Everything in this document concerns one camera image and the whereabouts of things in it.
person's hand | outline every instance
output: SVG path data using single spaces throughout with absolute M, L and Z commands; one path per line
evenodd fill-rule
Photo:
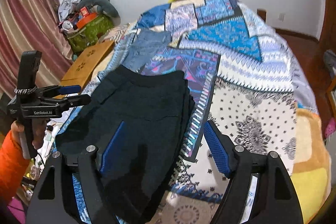
M 43 145 L 43 138 L 45 135 L 44 132 L 47 128 L 47 121 L 45 119 L 33 119 L 32 123 L 33 123 L 33 133 L 34 133 L 33 146 L 37 150 L 37 149 L 40 149 Z M 24 134 L 25 127 L 18 121 L 15 121 L 12 123 L 10 129 L 12 131 L 13 140 L 18 145 L 21 146 L 20 134 Z

bed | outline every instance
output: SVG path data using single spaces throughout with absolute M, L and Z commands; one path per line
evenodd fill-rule
M 172 40 L 148 57 L 138 73 L 183 70 L 195 101 L 180 160 L 150 223 L 211 221 L 228 179 L 217 170 L 202 135 L 207 120 L 251 152 L 278 152 L 308 223 L 330 193 L 331 161 L 314 93 L 286 41 L 238 0 L 182 0 L 156 6 L 136 22 L 111 31 L 115 49 L 95 69 L 83 93 L 92 94 L 102 75 L 122 63 L 132 43 L 129 36 L 141 29 L 169 31 Z M 58 134 L 80 109 L 64 114 Z M 251 212 L 256 181 L 251 180 L 241 223 Z M 73 183 L 81 220 L 90 223 L 80 182 L 73 177 Z

wooden floor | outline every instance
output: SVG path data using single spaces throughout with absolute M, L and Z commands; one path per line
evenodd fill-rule
M 326 96 L 326 90 L 331 83 L 330 75 L 323 63 L 323 52 L 318 44 L 311 40 L 282 35 L 287 40 L 298 59 L 307 80 L 315 93 L 317 108 L 322 121 L 322 132 L 332 118 L 332 110 Z

metal screw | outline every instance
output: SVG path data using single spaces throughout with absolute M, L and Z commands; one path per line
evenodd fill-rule
M 278 153 L 276 153 L 275 151 L 271 151 L 269 154 L 272 158 L 277 158 L 278 157 Z
M 242 147 L 241 145 L 236 145 L 236 146 L 235 146 L 235 150 L 236 150 L 237 152 L 243 152 L 243 151 L 244 151 L 244 147 Z
M 89 145 L 87 148 L 86 148 L 86 151 L 88 152 L 92 152 L 96 149 L 96 147 L 94 145 Z
M 58 158 L 61 155 L 59 151 L 53 152 L 52 157 L 53 158 Z

black cloth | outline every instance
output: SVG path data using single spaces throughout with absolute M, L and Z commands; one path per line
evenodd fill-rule
M 145 223 L 167 187 L 193 107 L 182 71 L 143 76 L 119 66 L 57 135 L 56 147 L 76 154 L 111 139 L 100 169 L 111 211 L 129 224 Z

